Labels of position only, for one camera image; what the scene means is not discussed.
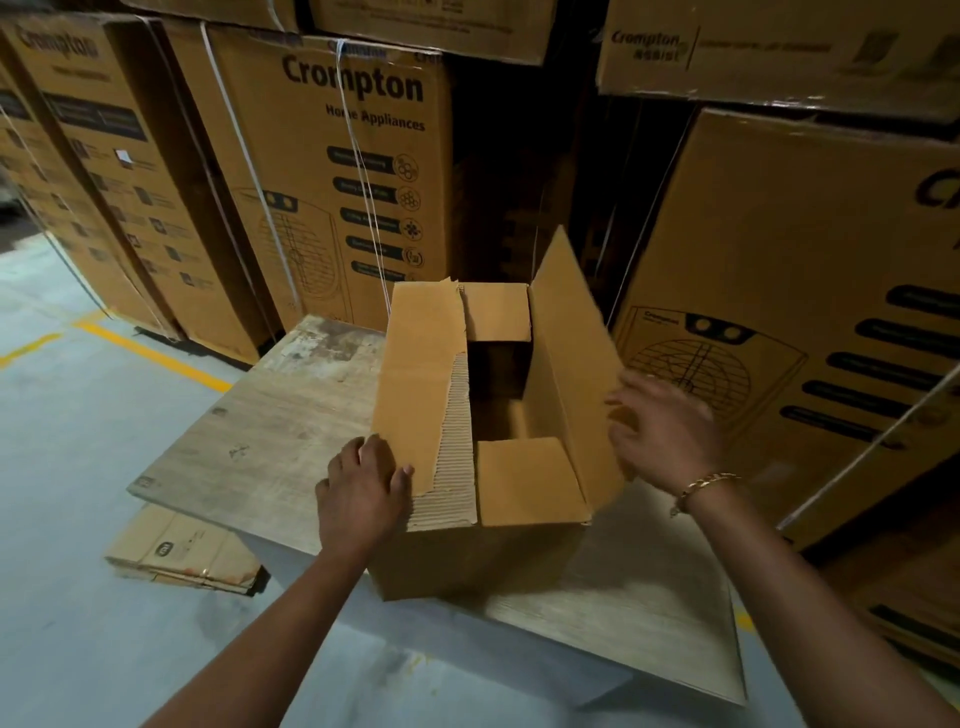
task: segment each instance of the concrete floor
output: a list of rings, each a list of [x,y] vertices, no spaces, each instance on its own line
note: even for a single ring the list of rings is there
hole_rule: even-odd
[[[4,725],[136,725],[279,594],[273,582],[245,597],[122,579],[102,560],[141,505],[125,487],[219,398],[150,351],[225,382],[243,375],[98,319],[42,236],[0,255]],[[284,725],[803,725],[742,610],[737,623],[747,709],[639,675],[578,711],[337,624]]]

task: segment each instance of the worn table surface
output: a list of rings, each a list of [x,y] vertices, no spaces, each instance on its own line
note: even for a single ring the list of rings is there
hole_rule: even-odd
[[[314,484],[347,439],[369,432],[383,342],[307,317],[129,491],[317,553]],[[628,485],[594,518],[555,588],[466,608],[744,702],[726,577],[693,521],[667,518],[669,505],[642,483]]]

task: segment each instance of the left hand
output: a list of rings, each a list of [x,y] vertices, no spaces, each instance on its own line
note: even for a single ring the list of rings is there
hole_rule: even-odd
[[[330,460],[317,483],[317,512],[324,551],[368,561],[410,509],[412,466],[396,468],[379,435],[355,437]]]

